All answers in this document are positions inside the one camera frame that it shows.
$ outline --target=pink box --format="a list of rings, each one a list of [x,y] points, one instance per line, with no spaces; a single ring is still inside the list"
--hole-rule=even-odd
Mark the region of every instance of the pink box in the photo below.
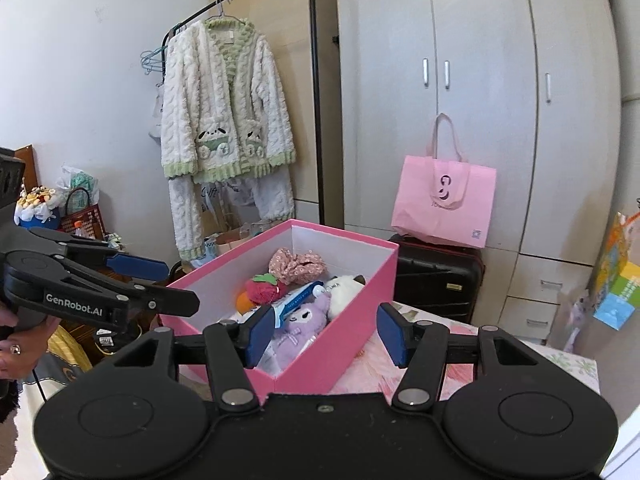
[[[289,367],[274,378],[261,370],[247,376],[261,401],[270,393],[326,394],[353,361],[376,327],[376,309],[392,301],[396,280],[398,245],[356,233],[299,220],[289,220],[219,256],[173,283],[193,290],[200,310],[186,319],[162,316],[162,323],[176,335],[201,333],[204,328],[236,312],[236,297],[244,282],[267,271],[280,247],[293,253],[308,250],[320,254],[332,276],[363,275],[367,284],[349,306],[321,332],[318,339]],[[190,367],[207,382],[203,366]],[[193,373],[186,374],[195,378]]]

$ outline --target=blue bucket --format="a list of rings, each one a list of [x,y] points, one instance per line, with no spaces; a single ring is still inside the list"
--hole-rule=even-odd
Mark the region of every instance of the blue bucket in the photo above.
[[[58,208],[55,208],[54,210],[51,211],[51,214],[53,216],[49,217],[44,222],[42,220],[37,219],[36,217],[33,217],[28,222],[20,220],[20,225],[22,227],[27,228],[27,229],[29,227],[44,227],[44,228],[47,228],[47,229],[54,229],[55,230],[58,227],[60,227],[60,211],[59,211]]]

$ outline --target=orange ball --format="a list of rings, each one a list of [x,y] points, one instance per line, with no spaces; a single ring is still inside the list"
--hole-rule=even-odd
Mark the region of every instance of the orange ball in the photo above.
[[[236,299],[236,310],[240,314],[246,314],[250,310],[253,310],[257,305],[249,299],[246,292],[243,292]]]

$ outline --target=clothes rack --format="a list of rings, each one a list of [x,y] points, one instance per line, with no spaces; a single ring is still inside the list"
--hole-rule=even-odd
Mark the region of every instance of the clothes rack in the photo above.
[[[209,9],[221,4],[225,0],[215,0],[209,5],[201,8],[189,16],[186,20],[174,25],[162,40],[162,80],[164,80],[164,72],[166,69],[166,49],[167,42],[174,37],[176,32],[189,22],[207,12]],[[322,137],[320,124],[320,80],[319,80],[319,61],[318,61],[318,24],[316,22],[316,0],[309,0],[309,35],[311,38],[311,71],[313,80],[314,95],[314,118],[316,120],[316,171],[318,175],[318,216],[320,224],[324,225],[324,183],[322,176]]]

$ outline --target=purple plush toy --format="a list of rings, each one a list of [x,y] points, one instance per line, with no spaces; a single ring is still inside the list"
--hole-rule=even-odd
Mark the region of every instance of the purple plush toy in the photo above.
[[[326,326],[326,314],[331,305],[331,293],[321,293],[313,303],[305,303],[285,319],[282,330],[274,339],[273,351],[281,370],[291,364]]]

